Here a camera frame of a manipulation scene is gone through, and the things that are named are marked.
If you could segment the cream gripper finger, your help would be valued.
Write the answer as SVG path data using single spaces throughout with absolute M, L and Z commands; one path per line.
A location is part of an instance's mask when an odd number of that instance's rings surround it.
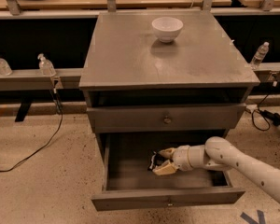
M 178 167 L 171 161 L 165 161 L 161 165 L 157 165 L 152 172 L 155 175 L 171 175 L 177 171 Z
M 159 151 L 159 154 L 167 160 L 170 160 L 173 157 L 174 153 L 175 153 L 174 147 L 169 147 Z

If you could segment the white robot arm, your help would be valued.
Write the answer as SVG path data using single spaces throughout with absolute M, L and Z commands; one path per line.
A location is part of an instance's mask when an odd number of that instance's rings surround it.
M 194 169 L 225 171 L 230 168 L 240 172 L 280 203 L 280 170 L 244 154 L 222 137 L 210 137 L 204 145 L 154 151 L 148 166 L 155 175 L 171 175 Z

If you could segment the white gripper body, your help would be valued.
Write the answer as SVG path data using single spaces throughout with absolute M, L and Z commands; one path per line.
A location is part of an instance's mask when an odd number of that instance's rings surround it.
M 175 167 L 183 172 L 190 170 L 188 151 L 189 151 L 189 146 L 180 146 L 175 149 L 172 156 L 172 161 Z

